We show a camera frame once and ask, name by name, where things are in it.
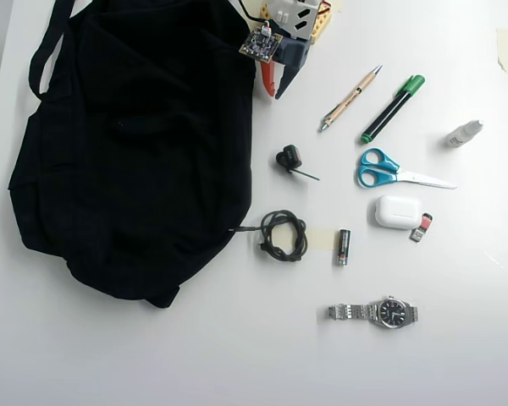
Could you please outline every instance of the black watch dial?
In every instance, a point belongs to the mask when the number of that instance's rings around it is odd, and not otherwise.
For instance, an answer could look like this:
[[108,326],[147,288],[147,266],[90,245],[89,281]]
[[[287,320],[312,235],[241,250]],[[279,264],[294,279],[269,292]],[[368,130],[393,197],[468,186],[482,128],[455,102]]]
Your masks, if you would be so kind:
[[385,300],[380,305],[380,319],[391,327],[402,326],[406,319],[405,306],[397,300]]

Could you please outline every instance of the white earbuds case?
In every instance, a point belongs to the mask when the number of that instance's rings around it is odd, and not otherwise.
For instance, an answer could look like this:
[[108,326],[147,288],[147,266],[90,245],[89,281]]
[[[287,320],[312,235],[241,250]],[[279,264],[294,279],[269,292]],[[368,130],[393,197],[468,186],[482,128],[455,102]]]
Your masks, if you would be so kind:
[[422,204],[409,197],[383,195],[376,200],[374,216],[381,226],[412,230],[422,221]]

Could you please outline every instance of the bag strap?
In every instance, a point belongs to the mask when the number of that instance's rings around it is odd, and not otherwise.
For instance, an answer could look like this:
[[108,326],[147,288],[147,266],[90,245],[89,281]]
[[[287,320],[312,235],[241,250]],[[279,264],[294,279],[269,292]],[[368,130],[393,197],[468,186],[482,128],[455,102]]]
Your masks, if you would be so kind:
[[74,3],[75,0],[55,0],[47,31],[30,61],[28,83],[34,94],[40,100],[42,98],[40,85],[43,69],[68,25],[69,17],[74,9]]

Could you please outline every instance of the black wire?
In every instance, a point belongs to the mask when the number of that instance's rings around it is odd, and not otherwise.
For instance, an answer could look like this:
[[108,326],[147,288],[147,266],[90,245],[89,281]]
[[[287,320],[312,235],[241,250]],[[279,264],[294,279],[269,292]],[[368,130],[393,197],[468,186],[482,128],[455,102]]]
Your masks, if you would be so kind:
[[322,10],[322,11],[319,11],[318,12],[318,15],[322,15],[322,14],[326,14],[329,12],[329,10],[331,10],[331,3],[328,3],[328,2],[325,2],[325,1],[322,1],[321,4],[325,4],[326,6],[328,6],[326,9]]
[[252,17],[250,14],[248,14],[248,11],[246,11],[245,4],[243,4],[243,0],[239,0],[239,4],[243,8],[243,11],[245,12],[245,15],[248,19],[251,19],[252,21],[257,21],[258,23],[267,23],[268,22],[266,19],[257,19],[256,17]]
[[[290,222],[297,234],[294,242],[294,250],[286,254],[280,247],[273,245],[273,229],[281,224]],[[270,254],[275,260],[283,262],[296,262],[300,261],[301,257],[306,253],[307,241],[306,241],[306,224],[300,218],[297,218],[294,213],[288,210],[277,210],[271,211],[266,214],[262,219],[260,227],[238,227],[233,228],[230,231],[262,231],[263,243],[260,244],[260,248]]]

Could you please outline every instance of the white bottle cap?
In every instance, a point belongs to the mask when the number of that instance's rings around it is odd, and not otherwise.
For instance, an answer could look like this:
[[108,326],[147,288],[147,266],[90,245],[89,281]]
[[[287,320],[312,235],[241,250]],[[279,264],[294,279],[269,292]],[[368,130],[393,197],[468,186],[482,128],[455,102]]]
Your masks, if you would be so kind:
[[482,120],[472,120],[470,123],[466,123],[463,127],[463,131],[465,131],[465,134],[469,136],[474,136],[480,131],[482,131],[483,128],[483,121]]

